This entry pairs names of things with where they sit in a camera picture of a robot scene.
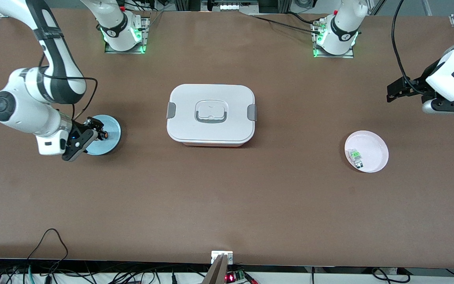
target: container lid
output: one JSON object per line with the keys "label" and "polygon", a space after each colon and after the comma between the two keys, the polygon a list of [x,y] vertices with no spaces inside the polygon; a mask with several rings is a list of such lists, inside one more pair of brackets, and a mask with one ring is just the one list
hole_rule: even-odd
{"label": "container lid", "polygon": [[368,173],[383,169],[389,158],[385,142],[371,131],[352,133],[344,144],[344,154],[352,166]]}
{"label": "container lid", "polygon": [[245,86],[180,85],[167,106],[167,132],[178,142],[242,144],[255,121],[255,96]]}

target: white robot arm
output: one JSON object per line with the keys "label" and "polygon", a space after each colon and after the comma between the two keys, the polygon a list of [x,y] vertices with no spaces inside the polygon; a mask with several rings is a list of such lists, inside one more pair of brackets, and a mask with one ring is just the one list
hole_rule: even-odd
{"label": "white robot arm", "polygon": [[387,87],[387,102],[398,97],[422,95],[422,109],[430,114],[454,114],[454,45],[441,59],[408,84],[400,78]]}
{"label": "white robot arm", "polygon": [[51,106],[75,104],[86,90],[61,29],[43,0],[0,0],[0,12],[33,30],[49,62],[48,67],[11,73],[0,90],[0,123],[34,134],[42,155],[62,154],[63,160],[73,161],[91,142],[107,135],[98,120],[79,124]]}
{"label": "white robot arm", "polygon": [[121,11],[116,0],[80,0],[94,14],[104,40],[116,51],[130,50],[143,39],[141,16]]}
{"label": "white robot arm", "polygon": [[358,28],[367,12],[365,0],[342,0],[337,13],[320,20],[324,21],[324,26],[318,28],[321,35],[317,37],[317,45],[329,54],[345,54],[355,43]]}

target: cable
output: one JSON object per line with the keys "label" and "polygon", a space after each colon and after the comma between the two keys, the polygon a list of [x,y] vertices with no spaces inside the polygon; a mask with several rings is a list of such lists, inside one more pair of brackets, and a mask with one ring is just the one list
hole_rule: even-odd
{"label": "cable", "polygon": [[454,272],[453,272],[453,271],[451,271],[451,270],[449,270],[449,269],[447,269],[447,268],[445,268],[445,269],[446,269],[447,272],[449,272],[449,273],[451,273],[452,275],[454,275]]}
{"label": "cable", "polygon": [[[41,59],[40,59],[39,64],[38,64],[38,68],[42,67],[41,65],[43,64],[43,59],[44,58],[45,58],[45,53],[43,53],[41,55]],[[83,112],[85,112],[85,110],[89,107],[90,102],[92,102],[92,99],[94,98],[94,95],[96,94],[97,85],[99,84],[97,79],[96,78],[92,78],[92,77],[58,77],[58,76],[49,76],[49,75],[46,75],[44,72],[41,72],[41,71],[40,71],[40,74],[43,75],[43,77],[50,78],[50,79],[58,79],[58,80],[70,80],[70,79],[79,79],[79,80],[81,80],[81,79],[83,79],[83,80],[91,80],[91,81],[95,82],[94,91],[92,91],[92,95],[90,95],[89,101],[87,102],[85,107],[82,109],[82,111],[76,117],[72,117],[71,118],[72,120],[76,120],[77,118],[80,117],[80,115],[83,115]]]}
{"label": "cable", "polygon": [[[66,273],[63,273],[62,270],[63,270],[63,269],[60,269],[60,271],[59,271],[59,273],[61,273],[62,275],[69,276],[69,277],[74,277],[74,276],[72,276],[72,275],[67,275]],[[76,276],[76,277],[81,277],[81,278],[85,279],[87,282],[89,282],[90,284],[95,284],[95,283],[92,282],[90,279],[88,279],[85,275],[81,275],[81,274],[79,274],[79,273],[76,272],[76,271],[72,271],[72,270],[69,270],[69,271],[71,271],[71,272],[73,272],[73,273],[76,273],[76,275],[78,275],[78,276]]]}
{"label": "cable", "polygon": [[61,238],[61,234],[59,234],[59,232],[55,229],[55,228],[49,228],[48,230],[45,231],[45,233],[43,233],[43,236],[41,237],[41,240],[39,241],[38,245],[36,246],[36,248],[34,248],[34,250],[27,256],[26,260],[27,262],[29,262],[29,259],[31,258],[31,256],[34,254],[34,252],[36,252],[36,250],[39,248],[39,246],[41,245],[41,242],[43,241],[43,239],[45,239],[45,235],[47,235],[48,232],[50,231],[54,231],[56,232],[57,234],[57,237],[59,238],[59,241],[61,242],[61,244],[63,245],[65,251],[66,251],[66,254],[64,255],[64,257],[62,257],[62,259],[56,261],[50,268],[50,272],[49,274],[52,274],[54,273],[56,270],[57,270],[57,267],[59,265],[59,263],[61,261],[63,261],[66,257],[68,257],[68,253],[69,253],[69,250],[68,250],[68,247],[64,244],[64,241],[63,239]]}
{"label": "cable", "polygon": [[288,12],[286,12],[285,14],[294,15],[294,16],[296,16],[301,22],[304,22],[304,23],[310,24],[310,25],[312,25],[315,21],[319,21],[319,20],[321,19],[321,18],[317,18],[316,20],[308,21],[308,20],[303,19],[301,16],[299,16],[299,14],[294,13],[294,12],[292,12],[292,11],[288,11]]}
{"label": "cable", "polygon": [[395,14],[393,15],[393,21],[391,22],[391,44],[393,45],[393,52],[395,52],[395,57],[397,58],[397,63],[398,63],[398,68],[400,68],[400,72],[402,73],[402,77],[404,78],[404,81],[413,89],[415,92],[419,93],[420,95],[425,95],[425,93],[421,92],[417,88],[413,86],[413,83],[409,81],[409,78],[406,75],[406,72],[404,71],[404,67],[402,66],[402,62],[400,61],[400,55],[398,54],[397,50],[397,45],[395,44],[395,21],[397,20],[398,16],[398,11],[400,10],[400,6],[402,6],[402,3],[404,0],[400,0],[398,3],[397,9],[395,10]]}
{"label": "cable", "polygon": [[155,8],[152,8],[152,7],[141,6],[140,4],[136,3],[135,1],[133,1],[134,4],[129,3],[129,2],[125,2],[125,1],[122,1],[122,0],[117,0],[117,2],[122,2],[122,3],[124,3],[124,4],[131,5],[131,6],[133,6],[133,7],[141,8],[142,11],[144,11],[144,8],[146,8],[146,9],[154,9],[154,10],[157,10],[157,9],[155,9]]}
{"label": "cable", "polygon": [[243,270],[243,272],[245,273],[245,278],[246,280],[250,283],[250,284],[258,284],[257,280],[253,279],[253,277],[251,277],[251,275],[249,275],[248,273],[246,273],[246,271]]}
{"label": "cable", "polygon": [[260,19],[260,20],[264,20],[264,21],[267,21],[267,22],[275,23],[275,24],[278,24],[278,25],[282,25],[282,26],[285,26],[285,27],[289,27],[289,28],[292,28],[292,29],[297,29],[297,30],[301,30],[301,31],[305,31],[305,32],[310,32],[312,34],[320,34],[320,32],[318,32],[318,31],[303,29],[303,28],[300,28],[300,27],[295,27],[295,26],[283,24],[283,23],[280,23],[280,22],[276,22],[276,21],[273,21],[273,20],[266,19],[266,18],[260,18],[260,17],[257,17],[257,16],[252,16],[252,17]]}
{"label": "cable", "polygon": [[191,270],[193,273],[197,273],[198,275],[202,276],[202,277],[206,277],[206,275],[194,270],[194,269],[191,269],[190,267],[187,266],[187,270]]}
{"label": "cable", "polygon": [[153,280],[155,280],[155,273],[153,273],[153,271],[151,271],[152,275],[153,275],[153,278],[152,280],[148,283],[148,284],[152,284]]}
{"label": "cable", "polygon": [[33,275],[32,275],[32,273],[31,273],[31,266],[29,266],[29,267],[27,268],[27,272],[28,272],[28,274],[29,274],[28,276],[29,276],[29,281],[31,282],[31,284],[36,284],[36,283],[34,283]]}
{"label": "cable", "polygon": [[92,273],[90,273],[90,269],[89,269],[89,266],[87,265],[87,262],[84,260],[83,261],[85,263],[85,267],[87,268],[87,272],[89,273],[90,277],[92,277],[92,280],[94,281],[94,284],[97,284],[96,282],[96,279],[94,278],[94,275],[92,275]]}
{"label": "cable", "polygon": [[164,10],[160,11],[160,13],[153,19],[153,21],[148,25],[148,27],[151,27],[155,21],[164,13]]}
{"label": "cable", "polygon": [[[382,275],[384,276],[384,278],[378,277],[378,275],[376,275],[376,271],[377,271],[377,270],[379,270],[379,271],[382,273]],[[399,281],[399,280],[390,279],[390,278],[388,278],[388,275],[386,275],[386,273],[385,273],[383,270],[381,270],[380,268],[378,268],[378,267],[375,267],[375,268],[372,269],[372,275],[373,275],[376,279],[379,279],[379,280],[382,280],[382,281],[386,281],[388,284],[391,284],[392,282],[393,282],[393,283],[402,283],[402,284],[404,284],[404,283],[408,283],[409,281],[411,281],[411,276],[410,276],[410,275],[407,275],[407,279],[404,280],[404,281]]]}
{"label": "cable", "polygon": [[157,277],[157,281],[159,281],[159,284],[160,284],[160,278],[159,278],[159,274],[157,273],[157,269],[155,270],[155,276]]}

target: black connector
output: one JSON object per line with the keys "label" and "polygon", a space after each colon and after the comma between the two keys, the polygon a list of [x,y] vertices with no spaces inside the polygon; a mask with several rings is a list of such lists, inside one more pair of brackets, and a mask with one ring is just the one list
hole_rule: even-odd
{"label": "black connector", "polygon": [[171,275],[171,283],[172,284],[178,284],[178,281],[176,281],[176,275],[175,271],[173,270],[173,275]]}

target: metal mounting plate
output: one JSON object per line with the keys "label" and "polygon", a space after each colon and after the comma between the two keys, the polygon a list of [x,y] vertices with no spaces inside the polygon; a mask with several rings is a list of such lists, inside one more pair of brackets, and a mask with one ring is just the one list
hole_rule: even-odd
{"label": "metal mounting plate", "polygon": [[227,250],[212,250],[211,251],[211,264],[213,264],[213,262],[215,261],[216,257],[218,257],[218,255],[223,255],[223,254],[227,254],[227,256],[229,258],[229,265],[234,264],[233,253],[231,251],[227,251]]}
{"label": "metal mounting plate", "polygon": [[[311,30],[319,31],[322,33],[325,29],[324,26],[317,27],[315,25],[310,25]],[[353,46],[345,54],[334,55],[326,52],[320,45],[317,45],[318,37],[321,34],[311,34],[311,40],[313,41],[313,57],[326,57],[326,58],[353,58]]]}

